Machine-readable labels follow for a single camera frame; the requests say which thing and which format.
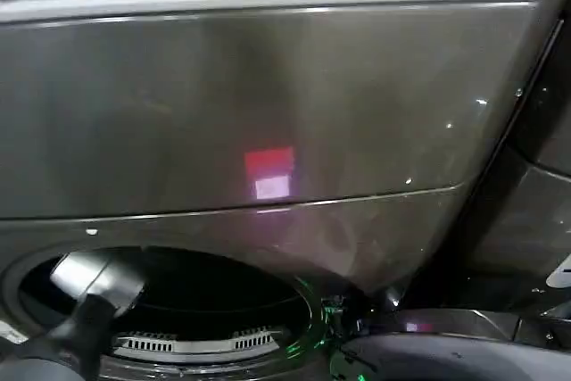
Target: green light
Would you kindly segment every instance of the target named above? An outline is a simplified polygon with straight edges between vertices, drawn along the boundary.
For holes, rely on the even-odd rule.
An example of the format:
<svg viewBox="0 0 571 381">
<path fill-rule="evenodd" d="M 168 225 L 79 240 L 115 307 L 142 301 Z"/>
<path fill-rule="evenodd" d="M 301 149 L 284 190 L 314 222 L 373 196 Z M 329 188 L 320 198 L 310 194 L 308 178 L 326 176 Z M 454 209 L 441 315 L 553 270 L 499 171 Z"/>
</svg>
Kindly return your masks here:
<svg viewBox="0 0 571 381">
<path fill-rule="evenodd" d="M 319 348 L 320 346 L 325 344 L 325 339 L 322 339 L 317 344 L 313 345 L 313 348 Z"/>
<path fill-rule="evenodd" d="M 305 288 L 308 290 L 308 292 L 313 293 L 313 287 L 311 287 L 311 285 L 310 285 L 307 281 L 302 280 L 302 279 L 299 278 L 299 277 L 297 278 L 297 280 L 298 280 L 302 285 L 305 286 Z"/>
</svg>

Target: gray metallic panel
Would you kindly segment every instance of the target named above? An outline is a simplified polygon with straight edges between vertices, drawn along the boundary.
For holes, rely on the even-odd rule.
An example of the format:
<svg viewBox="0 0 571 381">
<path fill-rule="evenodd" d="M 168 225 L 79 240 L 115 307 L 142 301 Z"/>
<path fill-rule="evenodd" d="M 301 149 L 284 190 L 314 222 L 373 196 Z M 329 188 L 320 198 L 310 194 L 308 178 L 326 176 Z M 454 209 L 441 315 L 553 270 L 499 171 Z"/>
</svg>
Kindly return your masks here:
<svg viewBox="0 0 571 381">
<path fill-rule="evenodd" d="M 5 381 L 85 381 L 67 366 L 49 360 L 26 359 L 4 362 L 0 366 L 0 378 Z"/>
<path fill-rule="evenodd" d="M 506 148 L 454 232 L 469 253 L 447 305 L 537 315 L 570 300 L 546 284 L 571 253 L 570 227 L 571 180 Z"/>
<path fill-rule="evenodd" d="M 570 50 L 566 22 L 511 137 L 528 159 L 564 174 L 571 174 Z"/>
<path fill-rule="evenodd" d="M 494 198 L 495 192 L 501 193 L 501 185 L 494 183 L 519 179 L 501 201 L 501 210 L 478 244 L 471 264 L 485 265 L 496 272 L 533 274 L 544 282 L 571 253 L 571 180 L 541 170 L 510 150 L 497 165 L 484 200 Z M 487 217 L 490 213 L 481 206 L 475 215 Z"/>
<path fill-rule="evenodd" d="M 345 354 L 358 358 L 347 360 Z M 335 352 L 331 370 L 346 379 L 567 381 L 571 377 L 571 356 L 464 337 L 373 335 L 351 340 Z"/>
<path fill-rule="evenodd" d="M 396 311 L 368 321 L 374 334 L 423 333 L 511 341 L 519 316 L 507 312 L 431 308 Z"/>
<path fill-rule="evenodd" d="M 434 252 L 465 192 L 460 187 L 265 210 L 6 221 L 0 223 L 0 272 L 24 256 L 33 264 L 74 250 L 162 245 L 301 276 L 332 293 L 349 282 L 374 294 L 411 275 Z"/>
<path fill-rule="evenodd" d="M 556 2 L 538 2 L 5 26 L 0 216 L 456 185 L 552 26 Z"/>
</svg>

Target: black plastic part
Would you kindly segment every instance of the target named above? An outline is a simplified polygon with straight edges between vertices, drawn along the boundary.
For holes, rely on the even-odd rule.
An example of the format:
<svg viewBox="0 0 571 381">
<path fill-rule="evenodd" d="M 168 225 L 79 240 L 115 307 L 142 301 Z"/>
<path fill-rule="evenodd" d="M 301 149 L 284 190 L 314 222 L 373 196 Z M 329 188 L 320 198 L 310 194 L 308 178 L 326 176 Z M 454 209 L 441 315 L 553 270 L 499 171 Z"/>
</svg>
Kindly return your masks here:
<svg viewBox="0 0 571 381">
<path fill-rule="evenodd" d="M 90 294 L 62 324 L 16 347 L 9 360 L 49 360 L 96 381 L 101 354 L 111 346 L 115 311 L 104 298 Z"/>
</svg>

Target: washing machine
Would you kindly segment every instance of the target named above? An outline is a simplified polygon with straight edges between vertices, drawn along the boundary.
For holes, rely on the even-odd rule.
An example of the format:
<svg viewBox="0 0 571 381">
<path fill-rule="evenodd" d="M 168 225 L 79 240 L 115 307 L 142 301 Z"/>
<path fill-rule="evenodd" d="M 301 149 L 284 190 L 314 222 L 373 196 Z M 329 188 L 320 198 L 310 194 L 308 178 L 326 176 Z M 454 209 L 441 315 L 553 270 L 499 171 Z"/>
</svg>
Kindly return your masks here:
<svg viewBox="0 0 571 381">
<path fill-rule="evenodd" d="M 563 1 L 2 0 L 4 344 L 73 307 L 62 256 L 113 253 L 148 284 L 104 378 L 329 379 L 439 247 Z"/>
</svg>

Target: glossy gray surface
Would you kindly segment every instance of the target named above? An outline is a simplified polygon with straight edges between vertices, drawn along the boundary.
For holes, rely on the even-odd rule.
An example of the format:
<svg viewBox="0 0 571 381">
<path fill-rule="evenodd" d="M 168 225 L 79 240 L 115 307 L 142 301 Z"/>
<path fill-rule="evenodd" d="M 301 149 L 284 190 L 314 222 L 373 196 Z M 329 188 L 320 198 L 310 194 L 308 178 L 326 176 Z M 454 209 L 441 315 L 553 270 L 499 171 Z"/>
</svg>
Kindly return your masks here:
<svg viewBox="0 0 571 381">
<path fill-rule="evenodd" d="M 571 377 L 568 353 L 497 341 L 422 334 L 374 335 L 352 340 L 344 350 L 359 355 L 354 366 L 362 367 L 365 378 L 373 381 L 565 381 Z M 346 379 L 357 378 L 359 372 L 340 354 L 333 357 L 334 373 Z"/>
<path fill-rule="evenodd" d="M 570 206 L 571 180 L 506 147 L 453 231 L 456 255 L 467 258 L 449 273 L 446 304 L 538 315 L 569 301 L 569 288 L 546 282 L 571 253 Z"/>
<path fill-rule="evenodd" d="M 571 175 L 571 23 L 561 30 L 511 140 L 533 162 Z"/>
<path fill-rule="evenodd" d="M 496 272 L 532 274 L 545 281 L 571 253 L 571 180 L 541 170 L 509 149 L 496 165 L 485 200 L 497 197 L 501 209 L 493 214 L 471 264 Z M 503 197 L 501 182 L 509 180 L 515 183 Z M 491 214 L 483 204 L 481 208 L 475 216 Z"/>
<path fill-rule="evenodd" d="M 416 269 L 438 246 L 465 188 L 340 202 L 170 216 L 0 224 L 0 269 L 27 253 L 161 245 L 220 254 L 341 292 L 369 294 Z"/>
<path fill-rule="evenodd" d="M 556 10 L 479 0 L 5 26 L 0 217 L 460 184 Z"/>
<path fill-rule="evenodd" d="M 507 312 L 431 308 L 396 311 L 369 323 L 376 335 L 408 332 L 512 341 L 518 322 L 519 316 Z"/>
<path fill-rule="evenodd" d="M 49 360 L 26 359 L 4 363 L 0 366 L 0 377 L 5 381 L 35 381 L 37 379 L 57 381 L 85 381 L 83 377 L 65 365 Z"/>
</svg>

